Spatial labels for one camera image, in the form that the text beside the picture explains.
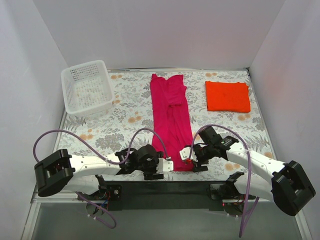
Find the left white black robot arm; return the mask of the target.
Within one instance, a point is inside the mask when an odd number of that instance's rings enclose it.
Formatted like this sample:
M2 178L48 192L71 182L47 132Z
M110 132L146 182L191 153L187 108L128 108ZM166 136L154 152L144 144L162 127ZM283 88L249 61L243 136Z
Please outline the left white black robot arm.
M59 149L34 166L39 197L50 197L61 191L80 192L101 200L106 196L104 175L143 173L145 180L163 179L164 172L173 170L173 162L163 152L147 144L98 156L80 156Z

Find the white plastic basket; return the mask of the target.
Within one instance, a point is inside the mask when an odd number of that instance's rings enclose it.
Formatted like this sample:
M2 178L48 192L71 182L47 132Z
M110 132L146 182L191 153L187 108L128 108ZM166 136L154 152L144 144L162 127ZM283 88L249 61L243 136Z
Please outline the white plastic basket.
M65 111L69 115L85 117L112 107L115 93L104 61L66 68L60 77Z

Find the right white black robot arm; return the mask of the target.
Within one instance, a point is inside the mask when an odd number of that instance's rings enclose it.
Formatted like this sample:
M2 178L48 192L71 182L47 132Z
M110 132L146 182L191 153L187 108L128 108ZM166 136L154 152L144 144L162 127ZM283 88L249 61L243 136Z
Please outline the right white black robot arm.
M250 151L239 135L222 138L212 125L200 128L197 134L204 146L192 144L189 153L196 167L214 157L247 167L249 174L255 173L265 180L264 184L252 187L249 194L274 202L285 214L295 216L316 195L298 162L281 162Z

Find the magenta t shirt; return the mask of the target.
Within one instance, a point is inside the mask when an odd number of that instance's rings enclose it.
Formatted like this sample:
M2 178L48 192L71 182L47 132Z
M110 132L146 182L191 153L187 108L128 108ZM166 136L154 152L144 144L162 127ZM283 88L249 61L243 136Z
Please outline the magenta t shirt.
M165 79L155 73L151 76L150 93L153 111L153 128L161 137L152 138L157 151L167 150L175 172L191 172L193 165L184 163L180 151L193 141L184 76L174 75Z

